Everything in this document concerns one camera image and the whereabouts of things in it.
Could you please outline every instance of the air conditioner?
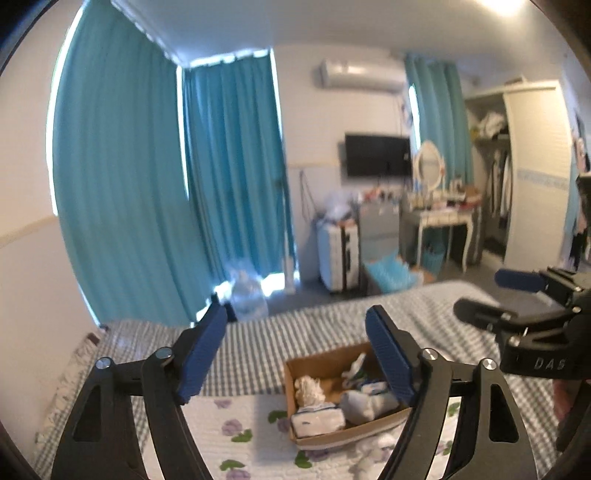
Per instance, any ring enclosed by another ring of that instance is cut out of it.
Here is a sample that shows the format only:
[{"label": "air conditioner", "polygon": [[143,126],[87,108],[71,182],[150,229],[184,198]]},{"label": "air conditioner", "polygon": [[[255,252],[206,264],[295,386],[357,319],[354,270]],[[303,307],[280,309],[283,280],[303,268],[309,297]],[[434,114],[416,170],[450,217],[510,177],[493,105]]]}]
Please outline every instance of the air conditioner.
[{"label": "air conditioner", "polygon": [[324,88],[356,88],[401,92],[407,83],[403,65],[364,61],[323,60],[320,65]]}]

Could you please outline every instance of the gray floor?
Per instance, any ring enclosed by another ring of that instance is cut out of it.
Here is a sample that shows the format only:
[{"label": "gray floor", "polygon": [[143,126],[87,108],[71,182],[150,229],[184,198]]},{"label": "gray floor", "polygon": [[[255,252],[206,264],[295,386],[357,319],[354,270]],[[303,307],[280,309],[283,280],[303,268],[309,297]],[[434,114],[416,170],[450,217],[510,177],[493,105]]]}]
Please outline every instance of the gray floor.
[{"label": "gray floor", "polygon": [[[504,308],[513,310],[520,315],[531,315],[559,308],[557,305],[549,306],[536,295],[498,287],[495,284],[494,274],[494,270],[484,265],[469,267],[464,274],[458,265],[450,261],[443,266],[438,281],[465,280],[473,283],[500,302]],[[276,292],[270,297],[268,299],[269,313],[274,315],[305,307],[361,298],[362,296],[360,291],[331,294],[319,281],[302,283],[293,295]]]}]

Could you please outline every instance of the television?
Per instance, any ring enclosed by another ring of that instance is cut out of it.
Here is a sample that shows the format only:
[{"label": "television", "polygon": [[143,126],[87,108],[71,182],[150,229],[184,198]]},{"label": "television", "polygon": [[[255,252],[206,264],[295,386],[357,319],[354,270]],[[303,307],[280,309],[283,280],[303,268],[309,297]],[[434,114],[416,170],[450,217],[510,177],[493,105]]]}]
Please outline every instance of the television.
[{"label": "television", "polygon": [[345,135],[348,177],[412,177],[408,137]]}]

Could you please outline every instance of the plastic bottle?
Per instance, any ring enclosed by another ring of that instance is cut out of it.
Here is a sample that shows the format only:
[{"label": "plastic bottle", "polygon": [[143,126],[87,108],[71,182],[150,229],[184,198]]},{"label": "plastic bottle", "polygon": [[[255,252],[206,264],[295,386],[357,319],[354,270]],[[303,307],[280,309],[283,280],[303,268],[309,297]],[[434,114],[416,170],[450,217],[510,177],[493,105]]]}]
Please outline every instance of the plastic bottle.
[{"label": "plastic bottle", "polygon": [[239,322],[263,319],[269,316],[269,308],[261,283],[246,270],[240,270],[232,287],[230,303]]}]

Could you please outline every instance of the silver bolt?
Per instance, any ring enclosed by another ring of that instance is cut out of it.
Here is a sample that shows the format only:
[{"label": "silver bolt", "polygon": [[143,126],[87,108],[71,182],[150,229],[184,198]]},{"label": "silver bolt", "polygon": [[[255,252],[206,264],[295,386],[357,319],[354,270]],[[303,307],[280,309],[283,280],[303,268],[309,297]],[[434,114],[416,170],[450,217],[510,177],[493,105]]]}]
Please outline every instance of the silver bolt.
[{"label": "silver bolt", "polygon": [[485,358],[482,361],[482,366],[487,370],[494,370],[496,368],[496,362],[491,358]]},{"label": "silver bolt", "polygon": [[437,353],[432,348],[425,348],[425,350],[423,350],[422,356],[427,360],[437,360],[437,358],[439,358],[439,353]]},{"label": "silver bolt", "polygon": [[514,335],[509,339],[508,343],[511,346],[519,346],[519,344],[521,343],[521,339],[517,335]]},{"label": "silver bolt", "polygon": [[104,370],[105,368],[109,368],[111,366],[111,359],[104,356],[102,358],[99,358],[96,361],[95,365],[99,370]]},{"label": "silver bolt", "polygon": [[173,351],[167,346],[163,346],[156,350],[156,358],[160,358],[161,360],[166,360],[167,358],[172,357],[172,355]]}]

